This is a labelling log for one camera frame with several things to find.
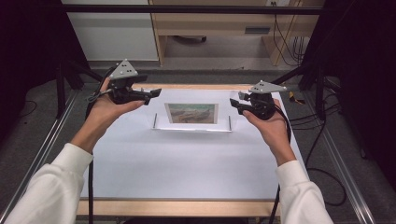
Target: table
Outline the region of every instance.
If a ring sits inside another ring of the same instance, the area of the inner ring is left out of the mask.
[[[269,7],[268,1],[257,0],[149,0],[150,5],[192,6],[243,6]],[[322,7],[324,0],[275,1],[280,7]],[[247,14],[194,14],[152,13],[154,35],[160,64],[164,63],[167,37],[172,35],[259,35],[274,66],[282,60],[282,54],[292,36],[310,37],[315,29],[317,15],[247,15]]]
[[[163,92],[149,106],[121,116],[95,147],[95,215],[267,217],[271,214],[277,188],[276,162],[259,132],[235,108],[230,106],[231,116],[236,120],[232,132],[145,128],[149,127],[145,126],[148,124],[145,116],[150,108],[163,102],[183,102],[183,96],[189,98],[190,91],[195,95],[197,91],[211,92],[216,98],[225,92],[246,91],[250,86],[139,84],[134,88],[163,88]],[[169,94],[175,92],[184,94],[171,99]],[[273,97],[281,100],[278,92]],[[229,103],[227,97],[216,101],[219,107]],[[134,136],[125,131],[129,128],[122,128],[131,125]],[[291,146],[302,162],[294,136]],[[86,197],[84,186],[78,215],[88,214]]]

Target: hand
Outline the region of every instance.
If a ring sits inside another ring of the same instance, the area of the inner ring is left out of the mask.
[[[110,79],[107,77],[100,91],[105,91]],[[72,139],[75,146],[92,153],[96,142],[105,134],[110,125],[122,114],[136,110],[144,101],[132,101],[123,105],[114,104],[110,97],[105,94],[99,97],[92,107],[90,115],[85,120],[81,129]]]
[[[280,107],[277,99],[274,99],[274,102]],[[244,110],[243,113],[247,120],[262,134],[262,138],[276,158],[277,165],[296,160],[288,140],[286,122],[278,112],[275,112],[268,120],[259,119],[247,110]]]

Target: white shirt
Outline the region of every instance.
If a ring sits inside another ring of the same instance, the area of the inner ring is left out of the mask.
[[[91,154],[66,144],[52,164],[44,165],[32,177],[6,224],[74,224],[83,175],[91,161]],[[279,166],[276,174],[282,223],[332,223],[318,186],[309,181],[298,161]]]

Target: aluminum rail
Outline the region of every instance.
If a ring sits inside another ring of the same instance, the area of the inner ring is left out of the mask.
[[[41,5],[41,9],[92,13],[206,13],[206,14],[276,14],[322,15],[341,12],[323,7],[243,7],[243,6],[181,6],[181,5]]]
[[[23,193],[26,191],[27,185],[31,179],[31,177],[35,174],[35,172],[44,164],[45,159],[48,157],[50,150],[52,149],[53,144],[55,143],[64,123],[66,122],[70,111],[73,108],[73,105],[76,101],[79,91],[71,91],[69,98],[66,102],[66,109],[64,113],[61,115],[59,119],[56,119],[53,123],[46,139],[44,140],[43,144],[41,145],[40,149],[35,156],[32,164],[29,167],[29,170],[26,172],[22,182],[20,183],[17,191],[15,192],[14,196],[12,197],[11,201],[9,202],[6,209],[2,212],[0,216],[0,224],[6,222],[8,215],[11,213],[12,209],[17,204],[18,200],[21,198]]]

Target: black stand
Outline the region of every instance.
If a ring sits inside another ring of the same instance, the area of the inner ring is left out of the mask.
[[[66,61],[61,62],[57,68],[56,73],[56,87],[58,92],[58,114],[56,119],[60,118],[66,108],[66,95],[64,92],[64,79],[67,80],[72,90],[81,90],[84,82],[78,74],[85,74],[97,81],[102,81],[102,77],[94,73],[91,69],[85,68],[82,65]]]
[[[66,12],[105,12],[105,13],[216,13],[216,14],[276,14],[276,15],[333,15],[339,12],[339,9],[336,7],[232,7],[232,6],[119,6],[119,5],[67,5],[62,3],[56,4],[44,4],[35,8],[38,11],[45,13],[55,13],[57,15],[61,15],[66,17]],[[55,49],[59,49],[60,47],[67,46],[62,45],[60,42],[57,44],[53,44],[53,46],[57,47]],[[79,72],[83,72],[96,80],[99,80],[99,76],[93,73],[90,69],[87,69],[83,66],[80,66],[78,63],[64,62],[64,59],[68,60],[71,57],[61,57],[61,64],[58,68],[57,80],[58,80],[58,116],[64,111],[64,89],[63,89],[63,81],[61,80],[63,77],[67,79],[69,84],[72,86],[72,89],[80,89],[81,88],[81,80],[78,76],[73,73],[69,73],[69,67],[77,69]],[[315,63],[305,63],[303,62],[303,66],[297,68],[295,71],[292,71],[289,74],[286,74],[282,79],[289,79],[290,77],[300,75],[306,69],[312,70],[311,66]],[[273,83],[280,84],[281,80],[276,80]]]
[[[323,102],[324,81],[326,73],[325,66],[336,48],[335,43],[337,38],[339,38],[339,35],[337,35],[339,25],[356,0],[351,0],[349,2],[346,1],[344,3],[346,4],[346,7],[343,6],[344,10],[342,10],[343,13],[340,15],[321,15],[319,17],[317,27],[310,40],[310,45],[308,45],[308,49],[306,50],[302,65],[272,82],[273,84],[280,85],[292,77],[303,75],[299,83],[299,88],[302,91],[310,89],[316,82],[317,88],[315,109],[317,111],[318,117],[322,120],[326,119]],[[324,7],[334,8],[335,3],[326,1]]]

